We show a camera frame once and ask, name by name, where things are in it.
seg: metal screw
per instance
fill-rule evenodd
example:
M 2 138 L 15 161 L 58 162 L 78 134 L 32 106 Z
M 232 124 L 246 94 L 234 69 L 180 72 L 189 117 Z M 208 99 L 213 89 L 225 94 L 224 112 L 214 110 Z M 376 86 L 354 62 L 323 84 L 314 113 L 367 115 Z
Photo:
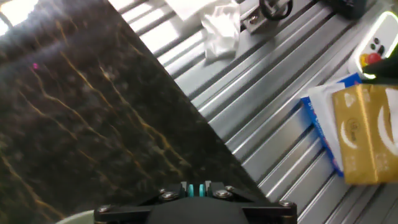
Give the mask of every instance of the metal screw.
M 234 189 L 234 187 L 232 187 L 232 186 L 226 186 L 225 189 L 226 189 L 227 191 L 232 191 L 232 190 Z
M 232 196 L 232 194 L 226 190 L 217 190 L 216 191 L 216 197 L 218 198 L 228 198 Z
M 103 205 L 98 209 L 98 212 L 107 212 L 111 209 L 111 205 Z
M 164 194 L 162 194 L 162 198 L 166 200 L 170 200 L 176 197 L 178 197 L 178 194 L 176 194 L 175 192 L 164 192 Z
M 250 24 L 256 24 L 258 20 L 259 20 L 259 17 L 256 16 L 256 15 L 253 15 L 252 17 L 250 17 L 249 23 Z
M 285 200 L 280 201 L 279 204 L 280 204 L 281 206 L 283 206 L 283 207 L 288 207 L 288 206 L 292 206 L 292 205 L 293 205 L 292 202 L 290 202 L 290 201 L 285 201 Z

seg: gold veining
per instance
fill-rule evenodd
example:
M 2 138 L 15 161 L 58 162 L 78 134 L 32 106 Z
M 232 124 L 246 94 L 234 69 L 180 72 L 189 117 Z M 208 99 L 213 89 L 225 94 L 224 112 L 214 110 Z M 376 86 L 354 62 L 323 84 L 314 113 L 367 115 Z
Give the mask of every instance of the gold veining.
M 120 132 L 112 125 L 110 125 L 114 132 L 119 136 L 120 138 L 120 144 L 122 149 L 129 154 L 129 156 L 133 159 L 134 163 L 136 164 L 136 166 L 138 167 L 138 169 L 141 171 L 142 174 L 144 174 L 147 178 L 151 179 L 152 177 L 144 170 L 144 168 L 142 168 L 141 164 L 137 161 L 136 156 L 123 144 L 123 139 L 122 136 L 120 134 Z
M 40 206 L 42 208 L 49 209 L 52 213 L 56 214 L 60 219 L 65 218 L 65 216 L 61 212 L 59 212 L 57 209 L 55 209 L 53 206 L 43 202 L 43 200 L 34 192 L 33 188 L 29 184 L 27 184 L 24 181 L 24 179 L 22 179 L 22 177 L 11 166 L 11 164 L 8 162 L 7 158 L 2 154 L 1 149 L 0 149 L 0 155 L 1 155 L 1 159 L 4 163 L 4 165 L 6 165 L 10 174 L 13 175 L 16 179 L 18 179 L 21 182 L 21 184 L 25 187 L 25 189 L 28 191 L 28 193 L 30 194 L 30 196 L 32 197 L 32 199 L 38 206 Z M 51 220 L 51 218 L 49 218 L 47 214 L 42 213 L 42 215 L 44 217 L 46 217 L 47 219 Z
M 73 139 L 77 140 L 76 135 L 73 134 L 71 131 L 69 131 L 63 124 L 61 124 L 61 123 L 60 123 L 59 121 L 57 121 L 55 118 L 53 118 L 53 117 L 51 117 L 51 116 L 49 116 L 49 115 L 47 115 L 47 114 L 41 112 L 41 111 L 40 111 L 38 108 L 36 108 L 29 100 L 27 100 L 26 96 L 25 96 L 21 91 L 19 91 L 19 94 L 21 94 L 21 95 L 24 97 L 26 103 L 28 103 L 29 106 L 30 106 L 31 108 L 33 108 L 39 115 L 41 115 L 41 116 L 44 117 L 44 118 L 51 119 L 51 120 L 54 121 L 61 129 L 63 129 L 64 131 L 68 132 L 68 133 L 70 134 L 70 136 L 72 136 Z
M 147 131 L 147 133 L 149 134 L 149 136 L 155 140 L 155 138 L 149 133 L 149 131 L 152 131 L 156 136 L 160 137 L 163 143 L 163 147 L 165 147 L 166 150 L 170 150 L 178 159 L 180 159 L 180 161 L 182 161 L 183 164 L 185 164 L 186 166 L 190 166 L 191 165 L 179 154 L 177 153 L 173 147 L 169 144 L 169 142 L 167 141 L 166 137 L 161 134 L 160 132 L 158 132 L 158 130 L 156 130 L 155 128 L 153 128 L 152 126 L 150 126 L 149 124 L 147 124 L 143 118 L 141 118 L 141 116 L 138 114 L 138 112 L 126 101 L 126 99 L 124 99 L 124 97 L 120 94 L 120 92 L 118 91 L 118 89 L 115 87 L 114 83 L 112 82 L 112 80 L 109 78 L 109 74 L 104 70 L 104 68 L 102 66 L 99 66 L 99 68 L 102 71 L 103 76 L 105 77 L 105 79 L 107 79 L 107 81 L 110 82 L 110 84 L 113 87 L 113 90 L 116 92 L 116 94 L 118 94 L 119 99 L 123 102 L 123 104 L 125 104 L 126 106 L 128 106 L 130 108 L 130 110 L 136 115 L 136 117 L 138 118 L 142 128 L 144 128 L 144 130 Z
M 42 79 L 39 77 L 39 75 L 33 71 L 33 69 L 31 69 L 32 73 L 36 76 L 38 82 L 39 82 L 39 86 L 40 89 L 42 90 L 42 94 L 44 95 L 45 98 L 50 99 L 52 101 L 56 101 L 58 103 L 60 103 L 62 106 L 64 106 L 66 109 L 72 111 L 72 113 L 74 113 L 76 116 L 78 116 L 80 118 L 80 120 L 85 124 L 85 126 L 87 127 L 87 129 L 89 129 L 91 132 L 95 133 L 96 135 L 98 135 L 99 137 L 106 139 L 105 136 L 103 136 L 102 134 L 98 133 L 97 131 L 95 131 L 88 123 L 87 121 L 74 109 L 70 108 L 68 105 L 66 105 L 64 102 L 62 102 L 61 100 L 59 100 L 58 98 L 52 97 L 50 95 L 47 94 L 47 92 L 44 90 L 44 86 L 43 86 L 43 81 Z

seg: tissue box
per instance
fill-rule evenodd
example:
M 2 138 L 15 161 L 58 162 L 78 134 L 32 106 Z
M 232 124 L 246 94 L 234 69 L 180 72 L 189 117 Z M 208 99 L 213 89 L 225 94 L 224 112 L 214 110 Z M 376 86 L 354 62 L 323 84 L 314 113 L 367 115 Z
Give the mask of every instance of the tissue box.
M 336 126 L 348 184 L 398 181 L 386 95 L 391 86 L 356 85 L 333 94 Z

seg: marble surface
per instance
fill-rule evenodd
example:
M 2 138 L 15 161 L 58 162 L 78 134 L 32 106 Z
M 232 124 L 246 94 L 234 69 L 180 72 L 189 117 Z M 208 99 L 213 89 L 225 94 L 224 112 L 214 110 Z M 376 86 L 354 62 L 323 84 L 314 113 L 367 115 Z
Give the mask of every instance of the marble surface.
M 109 2 L 1 12 L 0 223 L 54 223 L 180 181 L 262 195 Z

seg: metal slotted surface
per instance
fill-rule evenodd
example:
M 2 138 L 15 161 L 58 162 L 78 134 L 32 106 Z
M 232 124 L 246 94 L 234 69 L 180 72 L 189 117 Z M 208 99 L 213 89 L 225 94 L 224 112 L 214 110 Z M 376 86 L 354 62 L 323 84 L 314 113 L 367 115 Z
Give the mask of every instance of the metal slotted surface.
M 298 205 L 299 223 L 396 223 L 398 185 L 352 187 L 338 177 L 300 97 L 346 75 L 346 61 L 388 7 L 370 1 L 359 22 L 322 2 L 240 34 L 235 58 L 205 60 L 206 32 L 162 0 L 110 0 L 270 200 Z M 241 14 L 258 0 L 238 1 Z

